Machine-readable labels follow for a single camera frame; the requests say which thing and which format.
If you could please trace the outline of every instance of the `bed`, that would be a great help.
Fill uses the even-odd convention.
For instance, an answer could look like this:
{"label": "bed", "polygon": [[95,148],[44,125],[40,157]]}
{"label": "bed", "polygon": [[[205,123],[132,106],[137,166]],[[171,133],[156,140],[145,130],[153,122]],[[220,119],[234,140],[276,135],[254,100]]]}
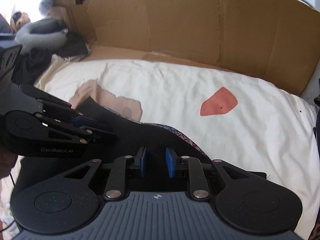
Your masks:
{"label": "bed", "polygon": [[[299,196],[303,214],[295,232],[309,238],[320,206],[320,162],[317,110],[303,99],[262,79],[216,69],[143,60],[66,63],[56,55],[35,86],[73,108],[91,96],[133,121],[172,126],[211,159],[265,172]],[[14,179],[19,169],[18,161]],[[1,182],[5,221],[12,182]]]}

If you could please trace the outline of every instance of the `metal pin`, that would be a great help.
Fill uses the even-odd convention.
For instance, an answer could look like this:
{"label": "metal pin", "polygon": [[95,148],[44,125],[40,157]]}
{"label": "metal pin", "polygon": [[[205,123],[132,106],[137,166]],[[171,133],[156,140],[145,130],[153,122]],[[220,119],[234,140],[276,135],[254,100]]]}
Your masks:
{"label": "metal pin", "polygon": [[206,198],[207,196],[209,196],[209,193],[205,190],[196,190],[195,192],[193,192],[193,195],[196,197],[196,198]]}
{"label": "metal pin", "polygon": [[117,198],[121,196],[121,191],[119,190],[108,190],[106,196],[109,198]]}

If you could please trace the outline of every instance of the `brown box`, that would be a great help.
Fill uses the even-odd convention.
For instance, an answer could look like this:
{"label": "brown box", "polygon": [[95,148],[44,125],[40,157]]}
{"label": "brown box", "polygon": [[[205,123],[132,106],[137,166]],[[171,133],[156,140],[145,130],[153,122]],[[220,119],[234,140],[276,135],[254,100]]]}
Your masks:
{"label": "brown box", "polygon": [[320,57],[320,13],[297,0],[86,0],[55,10],[98,57],[135,50],[262,78],[296,95]]}

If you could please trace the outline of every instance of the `gray neck pillow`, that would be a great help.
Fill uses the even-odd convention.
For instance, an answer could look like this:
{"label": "gray neck pillow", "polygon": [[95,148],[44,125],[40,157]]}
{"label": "gray neck pillow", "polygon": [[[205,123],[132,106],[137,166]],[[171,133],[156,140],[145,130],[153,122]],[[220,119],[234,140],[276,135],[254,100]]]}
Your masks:
{"label": "gray neck pillow", "polygon": [[22,44],[22,55],[30,53],[33,48],[55,51],[67,43],[68,29],[62,28],[62,23],[55,19],[28,23],[17,32],[15,41]]}

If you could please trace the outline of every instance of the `person's skin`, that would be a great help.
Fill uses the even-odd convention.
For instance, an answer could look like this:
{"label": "person's skin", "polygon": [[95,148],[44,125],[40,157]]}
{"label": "person's skin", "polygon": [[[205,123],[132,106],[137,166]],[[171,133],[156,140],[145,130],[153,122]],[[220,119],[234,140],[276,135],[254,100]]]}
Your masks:
{"label": "person's skin", "polygon": [[18,156],[0,145],[0,179],[9,176]]}

